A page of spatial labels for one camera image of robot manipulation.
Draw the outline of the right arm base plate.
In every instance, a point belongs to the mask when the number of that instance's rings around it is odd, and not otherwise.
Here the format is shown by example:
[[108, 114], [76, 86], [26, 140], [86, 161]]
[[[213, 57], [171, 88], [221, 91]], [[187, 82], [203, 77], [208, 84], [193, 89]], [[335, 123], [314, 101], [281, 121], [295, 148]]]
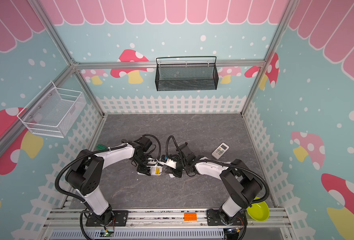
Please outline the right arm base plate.
[[247, 226], [245, 212], [238, 211], [233, 217], [228, 216], [222, 209], [208, 209], [207, 224], [209, 226]]

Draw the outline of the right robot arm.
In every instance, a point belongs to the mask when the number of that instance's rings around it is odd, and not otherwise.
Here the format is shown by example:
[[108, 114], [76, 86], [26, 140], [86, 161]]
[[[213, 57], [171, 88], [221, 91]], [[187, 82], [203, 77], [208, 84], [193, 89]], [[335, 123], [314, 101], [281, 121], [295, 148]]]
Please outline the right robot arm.
[[196, 156], [187, 143], [178, 145], [173, 135], [167, 139], [166, 154], [162, 160], [177, 162], [173, 169], [175, 177], [180, 178], [185, 172], [189, 177], [206, 175], [222, 181], [229, 197], [219, 209], [207, 210], [208, 224], [229, 226], [241, 221], [246, 225], [245, 210], [253, 204], [264, 202], [270, 195], [265, 179], [250, 170], [242, 160], [221, 162]]

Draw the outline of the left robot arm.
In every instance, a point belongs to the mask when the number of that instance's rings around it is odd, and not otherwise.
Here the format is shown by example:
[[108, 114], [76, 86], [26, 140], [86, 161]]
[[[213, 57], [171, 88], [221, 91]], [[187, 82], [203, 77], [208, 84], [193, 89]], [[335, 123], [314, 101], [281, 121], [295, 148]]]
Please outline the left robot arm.
[[157, 137], [149, 134], [142, 135], [135, 141], [122, 141], [119, 146], [104, 150], [83, 150], [57, 175], [54, 186], [56, 190], [66, 196], [74, 197], [85, 204], [94, 222], [107, 226], [115, 219], [111, 205], [105, 199], [100, 181], [105, 168], [123, 160], [130, 160], [141, 175], [150, 176], [153, 158], [149, 148], [154, 139], [159, 149], [157, 161], [161, 157], [161, 143]]

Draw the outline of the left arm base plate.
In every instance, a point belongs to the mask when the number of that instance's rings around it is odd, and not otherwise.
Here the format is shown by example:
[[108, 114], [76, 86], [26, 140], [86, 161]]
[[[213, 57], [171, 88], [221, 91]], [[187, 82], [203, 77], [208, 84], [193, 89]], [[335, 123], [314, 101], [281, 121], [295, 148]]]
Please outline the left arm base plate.
[[86, 220], [87, 227], [125, 227], [129, 211], [108, 210], [101, 216], [92, 213]]

